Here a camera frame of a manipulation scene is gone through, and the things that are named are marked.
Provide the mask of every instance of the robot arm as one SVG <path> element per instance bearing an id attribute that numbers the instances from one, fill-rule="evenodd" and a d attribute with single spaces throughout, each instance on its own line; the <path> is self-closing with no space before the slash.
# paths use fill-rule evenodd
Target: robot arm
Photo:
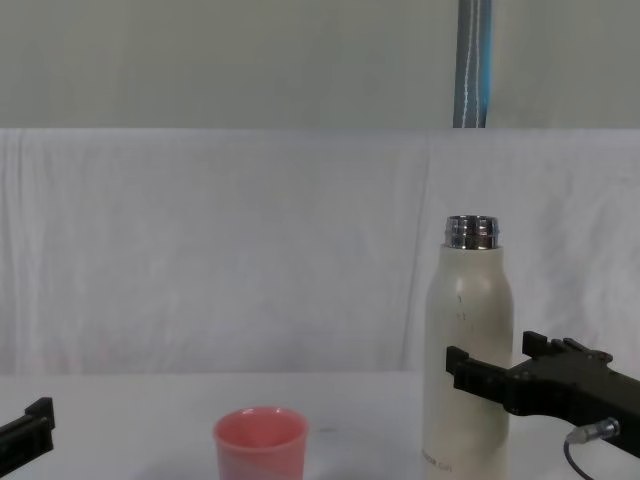
<path id="1" fill-rule="evenodd" d="M 530 359 L 504 369 L 452 346 L 446 370 L 454 388 L 500 403 L 513 415 L 546 415 L 576 425 L 565 441 L 574 469 L 568 445 L 595 439 L 640 458 L 640 382 L 611 370 L 610 354 L 535 332 L 524 333 L 522 353 Z"/>
<path id="2" fill-rule="evenodd" d="M 54 428 L 50 398 L 41 398 L 26 408 L 23 417 L 0 427 L 0 477 L 53 450 Z"/>

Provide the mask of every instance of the plastic cup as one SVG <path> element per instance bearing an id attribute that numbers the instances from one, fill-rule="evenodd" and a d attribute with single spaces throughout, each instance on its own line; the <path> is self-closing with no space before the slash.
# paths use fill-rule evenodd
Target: plastic cup
<path id="1" fill-rule="evenodd" d="M 309 426 L 299 413 L 254 407 L 213 427 L 220 480 L 302 480 Z"/>

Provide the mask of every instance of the water bottle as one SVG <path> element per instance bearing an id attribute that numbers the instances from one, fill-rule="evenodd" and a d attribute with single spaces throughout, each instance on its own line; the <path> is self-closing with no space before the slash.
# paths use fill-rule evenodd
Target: water bottle
<path id="1" fill-rule="evenodd" d="M 453 388 L 446 348 L 508 368 L 513 300 L 498 244 L 498 220 L 447 219 L 427 294 L 423 445 L 426 480 L 506 480 L 509 416 L 501 405 Z"/>

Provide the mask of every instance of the cable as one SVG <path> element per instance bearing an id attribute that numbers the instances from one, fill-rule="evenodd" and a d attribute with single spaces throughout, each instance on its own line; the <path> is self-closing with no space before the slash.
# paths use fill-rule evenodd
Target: cable
<path id="1" fill-rule="evenodd" d="M 569 465 L 571 465 L 571 468 L 573 468 L 575 470 L 575 472 L 580 475 L 582 478 L 584 478 L 584 480 L 595 480 L 592 476 L 587 475 L 584 470 L 582 470 L 578 464 L 575 462 L 575 460 L 573 459 L 573 457 L 571 456 L 571 452 L 569 451 L 569 440 L 565 440 L 564 441 L 564 447 L 563 447 L 563 451 L 564 451 L 564 458 L 567 459 L 567 462 L 569 463 Z"/>
<path id="2" fill-rule="evenodd" d="M 569 433 L 569 435 L 567 435 L 567 438 L 565 438 L 564 440 L 564 446 L 562 448 L 562 451 L 564 452 L 564 458 L 567 459 L 567 462 L 569 463 L 569 465 L 571 465 L 571 468 L 573 468 L 575 472 L 584 480 L 595 480 L 590 475 L 587 475 L 585 471 L 578 466 L 578 464 L 571 456 L 569 446 L 575 444 L 585 444 L 587 442 L 592 442 L 593 440 L 606 440 L 608 438 L 613 438 L 619 434 L 620 423 L 615 418 L 607 418 L 606 420 L 601 420 L 590 425 L 576 427 L 571 431 L 571 433 Z"/>

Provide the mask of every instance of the white table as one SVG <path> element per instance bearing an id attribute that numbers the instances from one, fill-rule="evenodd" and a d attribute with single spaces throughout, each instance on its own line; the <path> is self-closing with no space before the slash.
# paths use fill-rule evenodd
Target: white table
<path id="1" fill-rule="evenodd" d="M 11 480 L 214 480 L 211 428 L 241 407 L 295 408 L 312 424 L 308 480 L 422 480 L 421 378 L 410 373 L 131 375 L 0 378 L 0 422 L 54 401 L 55 450 Z M 570 426 L 514 418 L 510 477 L 577 479 Z M 596 479 L 637 479 L 640 461 L 604 444 L 575 449 Z"/>

